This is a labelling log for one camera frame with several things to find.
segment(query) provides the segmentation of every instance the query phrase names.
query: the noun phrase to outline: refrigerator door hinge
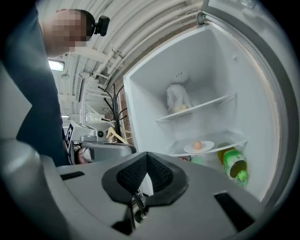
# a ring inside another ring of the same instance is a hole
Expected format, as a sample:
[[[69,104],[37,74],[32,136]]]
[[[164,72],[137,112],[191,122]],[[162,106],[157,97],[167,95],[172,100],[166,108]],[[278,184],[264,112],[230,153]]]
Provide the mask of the refrigerator door hinge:
[[[205,14],[203,13],[203,11],[201,11],[197,16],[198,25],[204,24],[204,18],[205,18]]]

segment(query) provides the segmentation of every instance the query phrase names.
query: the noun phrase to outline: plastic bottle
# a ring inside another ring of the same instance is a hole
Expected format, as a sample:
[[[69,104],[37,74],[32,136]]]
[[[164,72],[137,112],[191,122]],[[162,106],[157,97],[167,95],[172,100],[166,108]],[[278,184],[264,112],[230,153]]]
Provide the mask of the plastic bottle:
[[[224,169],[230,179],[245,187],[248,183],[247,162],[236,149],[224,153]]]
[[[224,142],[224,143],[219,144],[218,148],[226,147],[228,145],[230,145],[230,144],[227,142]],[[224,153],[226,153],[227,151],[233,150],[233,149],[235,149],[235,148],[228,148],[228,149],[224,149],[224,150],[217,152],[217,157],[219,158],[222,165],[224,165]]]

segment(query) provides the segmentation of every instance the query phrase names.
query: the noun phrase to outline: black slot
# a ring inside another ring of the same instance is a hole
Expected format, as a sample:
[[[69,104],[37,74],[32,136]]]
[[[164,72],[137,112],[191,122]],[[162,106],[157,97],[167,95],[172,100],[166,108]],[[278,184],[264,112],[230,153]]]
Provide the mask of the black slot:
[[[240,232],[254,223],[254,220],[227,193],[215,195],[215,199]]]
[[[84,175],[83,172],[72,172],[72,173],[63,174],[60,177],[64,181],[64,180],[68,180],[68,179],[72,179],[72,178],[78,178],[83,175]]]

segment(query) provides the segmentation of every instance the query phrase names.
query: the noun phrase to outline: fluorescent light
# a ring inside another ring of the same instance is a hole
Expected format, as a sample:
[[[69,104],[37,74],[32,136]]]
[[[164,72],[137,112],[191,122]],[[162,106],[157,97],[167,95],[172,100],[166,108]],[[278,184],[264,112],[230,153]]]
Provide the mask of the fluorescent light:
[[[52,70],[60,71],[60,72],[62,72],[64,70],[65,62],[58,61],[58,60],[52,60],[52,59],[48,59],[48,62],[49,62],[49,66]]]

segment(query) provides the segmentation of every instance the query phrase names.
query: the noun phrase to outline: black mesh gripper pad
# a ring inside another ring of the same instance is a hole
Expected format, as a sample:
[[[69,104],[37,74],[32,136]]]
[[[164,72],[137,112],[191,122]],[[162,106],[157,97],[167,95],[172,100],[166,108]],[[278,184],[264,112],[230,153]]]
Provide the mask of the black mesh gripper pad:
[[[148,152],[107,170],[102,186],[113,201],[130,204],[146,173],[154,191],[154,195],[146,200],[148,207],[169,205],[188,187],[187,176],[181,168]]]

